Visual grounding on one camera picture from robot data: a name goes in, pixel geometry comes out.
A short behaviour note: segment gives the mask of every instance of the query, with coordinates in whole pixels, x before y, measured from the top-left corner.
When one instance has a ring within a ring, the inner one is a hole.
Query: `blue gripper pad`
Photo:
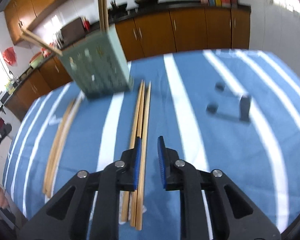
[[[158,157],[159,157],[159,167],[160,167],[160,175],[161,182],[163,188],[167,187],[167,171],[170,171],[169,157],[167,154],[166,147],[164,145],[163,137],[160,136],[158,138]]]
[[[134,190],[137,189],[139,183],[139,172],[140,172],[140,160],[141,160],[141,138],[136,137],[134,151],[136,151],[136,158],[135,158],[135,166],[133,171],[133,186]]]

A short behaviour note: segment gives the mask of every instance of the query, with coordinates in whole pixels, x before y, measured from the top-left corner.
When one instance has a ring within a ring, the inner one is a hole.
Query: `bundle of chopsticks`
[[[72,100],[67,109],[64,113],[61,123],[58,126],[57,133],[54,137],[49,158],[46,166],[46,171],[44,174],[44,181],[43,181],[43,187],[42,192],[48,197],[52,197],[52,186],[53,186],[53,180],[56,176],[56,169],[58,166],[58,163],[61,158],[61,154],[63,152],[63,148],[66,143],[66,139],[69,133],[69,129],[71,127],[71,124],[79,110],[79,106],[82,102],[83,97],[77,97],[76,101]]]
[[[107,0],[98,0],[99,21],[101,32],[109,30]]]
[[[143,212],[143,197],[144,197],[144,185],[145,185],[145,169],[146,169],[146,145],[148,134],[148,120],[150,109],[150,92],[151,83],[149,83],[146,99],[145,99],[145,82],[142,81],[138,99],[136,103],[136,109],[134,113],[130,149],[134,148],[136,137],[142,139],[141,143],[141,160],[140,160],[140,173],[138,188],[134,192],[125,191],[122,200],[121,221],[127,222],[129,218],[129,201],[131,201],[130,210],[130,225],[137,230],[142,229],[142,212]]]

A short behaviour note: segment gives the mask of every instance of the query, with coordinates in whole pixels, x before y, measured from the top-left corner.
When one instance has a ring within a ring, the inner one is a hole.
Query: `cabinet handle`
[[[140,38],[142,39],[141,29],[139,28]]]
[[[134,38],[137,40],[137,34],[136,34],[136,30],[133,28],[133,34],[134,34]]]

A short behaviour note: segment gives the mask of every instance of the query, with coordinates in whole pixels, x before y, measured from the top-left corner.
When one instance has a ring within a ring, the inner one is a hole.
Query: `white stripe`
[[[204,51],[203,54],[226,82],[232,93],[237,95],[248,95],[247,91],[239,83],[235,76],[210,50]],[[257,102],[253,98],[251,100],[249,117],[260,137],[260,141],[265,148],[270,161],[275,190],[277,219],[276,226],[280,232],[283,232],[288,226],[289,193],[287,172],[281,148],[276,137],[274,136],[274,133],[268,121],[259,109]]]
[[[172,54],[163,55],[163,59],[176,111],[185,160],[198,170],[210,172],[198,121],[183,85],[178,67]],[[204,191],[202,191],[202,197],[206,211],[209,238],[213,239],[210,214]]]
[[[29,129],[28,129],[25,137],[23,138],[22,145],[21,145],[21,148],[20,148],[20,151],[19,151],[19,155],[18,155],[18,159],[17,159],[17,162],[16,162],[16,166],[14,168],[13,180],[12,180],[12,184],[11,184],[11,192],[10,192],[10,194],[11,194],[12,201],[13,201],[13,193],[14,193],[14,184],[16,182],[17,170],[18,170],[18,166],[19,166],[19,162],[20,162],[20,159],[21,159],[21,155],[22,155],[23,149],[24,149],[24,147],[26,145],[26,141],[28,139],[29,134],[31,133],[31,130],[32,130],[35,122],[37,121],[39,115],[41,114],[41,111],[42,111],[44,105],[46,104],[46,102],[50,98],[51,94],[52,94],[52,91],[46,96],[46,98],[41,103],[41,105],[40,105],[40,107],[38,109],[38,112],[36,113],[34,119],[32,120],[31,125],[29,126]]]
[[[25,180],[25,184],[24,184],[24,187],[23,187],[22,209],[23,209],[23,214],[24,214],[25,217],[27,217],[27,211],[26,211],[26,190],[27,190],[27,186],[28,186],[29,173],[30,173],[30,170],[31,170],[31,166],[32,166],[33,160],[34,160],[34,158],[35,158],[35,156],[37,154],[39,143],[40,143],[41,138],[42,138],[42,136],[43,136],[43,134],[44,134],[47,126],[48,126],[49,120],[52,117],[52,115],[54,114],[54,112],[56,111],[57,107],[60,104],[61,99],[63,98],[63,96],[65,95],[65,93],[68,91],[69,87],[70,87],[70,83],[66,84],[63,87],[63,90],[59,94],[57,100],[53,103],[53,105],[52,105],[52,107],[51,107],[51,109],[50,109],[50,111],[49,111],[46,119],[44,120],[43,125],[40,128],[38,136],[37,136],[37,138],[34,141],[34,146],[32,148],[32,152],[31,152],[31,155],[30,155],[28,168],[27,168],[27,171],[26,171],[26,180]]]
[[[131,69],[131,61],[128,62],[128,69]],[[114,161],[114,148],[117,138],[117,129],[124,93],[112,96],[105,123],[103,125],[101,143],[99,148],[98,164],[96,171],[102,171],[106,166]],[[93,219],[96,207],[98,192],[95,192],[89,220]]]
[[[28,117],[30,116],[30,114],[32,113],[33,109],[36,107],[36,105],[38,104],[38,102],[40,101],[41,98],[38,98],[34,104],[32,105],[32,107],[29,109],[29,111],[27,112],[25,118],[22,120],[22,123],[20,125],[20,128],[18,130],[18,133],[17,133],[17,136],[16,136],[16,139],[14,140],[14,144],[13,144],[13,147],[12,147],[12,150],[11,150],[11,154],[10,154],[10,158],[9,158],[9,161],[8,161],[8,166],[7,166],[7,171],[6,171],[6,177],[5,177],[5,180],[4,180],[4,188],[6,187],[7,185],[7,178],[8,178],[8,171],[9,171],[9,167],[10,167],[10,162],[11,162],[11,159],[12,159],[12,155],[14,153],[14,149],[16,147],[16,144],[17,144],[17,141],[19,140],[19,137],[20,137],[20,134],[22,132],[22,129],[23,127],[25,126],[27,120],[28,120]]]
[[[300,87],[293,81],[293,79],[285,73],[285,71],[267,54],[263,51],[258,51],[258,55],[262,57],[271,67],[278,72],[278,74],[295,90],[295,92],[300,96]]]
[[[294,107],[287,94],[273,81],[273,79],[264,70],[246,54],[240,50],[236,50],[236,54],[243,62],[248,64],[250,68],[263,80],[263,82],[276,94],[283,106],[291,115],[296,126],[300,130],[300,114]]]

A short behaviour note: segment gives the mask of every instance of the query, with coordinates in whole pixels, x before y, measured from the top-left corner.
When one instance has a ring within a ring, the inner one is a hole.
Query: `metal screw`
[[[221,177],[222,176],[222,171],[221,170],[214,170],[212,172],[213,176],[215,177]]]
[[[175,162],[175,165],[176,165],[177,167],[183,167],[183,166],[186,165],[186,163],[185,163],[185,161],[183,161],[183,160],[177,160],[177,161]]]
[[[87,177],[88,173],[86,171],[79,171],[77,173],[77,176],[80,178],[80,179],[83,179],[85,177]]]
[[[114,163],[114,166],[116,166],[117,168],[122,168],[125,165],[124,161],[116,161]]]

